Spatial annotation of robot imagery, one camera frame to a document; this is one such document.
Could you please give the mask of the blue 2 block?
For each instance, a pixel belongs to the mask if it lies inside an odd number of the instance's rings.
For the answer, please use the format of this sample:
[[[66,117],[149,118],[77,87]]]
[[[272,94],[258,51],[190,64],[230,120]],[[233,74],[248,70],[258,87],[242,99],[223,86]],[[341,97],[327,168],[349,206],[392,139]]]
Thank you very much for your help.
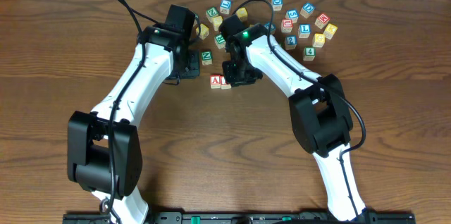
[[[284,47],[285,50],[293,50],[297,46],[297,37],[295,35],[290,35],[285,38]]]

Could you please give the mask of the red I block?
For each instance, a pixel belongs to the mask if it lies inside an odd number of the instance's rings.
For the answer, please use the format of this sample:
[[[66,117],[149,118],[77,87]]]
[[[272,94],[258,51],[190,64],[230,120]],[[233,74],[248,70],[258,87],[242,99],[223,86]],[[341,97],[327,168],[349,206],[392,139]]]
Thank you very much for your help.
[[[230,89],[232,86],[226,81],[224,76],[221,76],[221,89]]]

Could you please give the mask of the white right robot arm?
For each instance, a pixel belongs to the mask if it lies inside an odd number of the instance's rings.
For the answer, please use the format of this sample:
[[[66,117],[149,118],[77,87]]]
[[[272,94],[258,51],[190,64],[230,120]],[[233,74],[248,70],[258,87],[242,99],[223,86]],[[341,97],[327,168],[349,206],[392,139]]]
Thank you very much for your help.
[[[366,208],[350,162],[351,115],[334,75],[322,77],[296,61],[260,24],[222,24],[230,60],[223,62],[234,87],[268,76],[288,98],[292,131],[303,150],[315,158],[328,197],[328,210],[339,221],[357,219]]]

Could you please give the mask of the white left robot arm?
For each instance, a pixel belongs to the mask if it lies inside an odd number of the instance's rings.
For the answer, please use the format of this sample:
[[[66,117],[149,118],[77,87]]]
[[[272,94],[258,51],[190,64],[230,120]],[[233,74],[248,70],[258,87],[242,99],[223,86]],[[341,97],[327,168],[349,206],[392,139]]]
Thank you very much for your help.
[[[64,223],[144,223],[149,205],[137,187],[142,172],[138,127],[159,86],[197,71],[192,26],[156,24],[137,37],[120,80],[89,113],[68,121],[68,179],[100,200],[98,214],[66,214]]]

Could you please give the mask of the red A block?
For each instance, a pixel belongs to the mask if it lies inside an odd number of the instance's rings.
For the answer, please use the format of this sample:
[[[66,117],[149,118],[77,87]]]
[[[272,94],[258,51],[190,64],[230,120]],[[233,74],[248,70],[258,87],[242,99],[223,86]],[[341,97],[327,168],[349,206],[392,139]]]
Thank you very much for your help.
[[[210,76],[210,87],[212,89],[220,89],[222,85],[221,76],[220,75],[211,75]]]

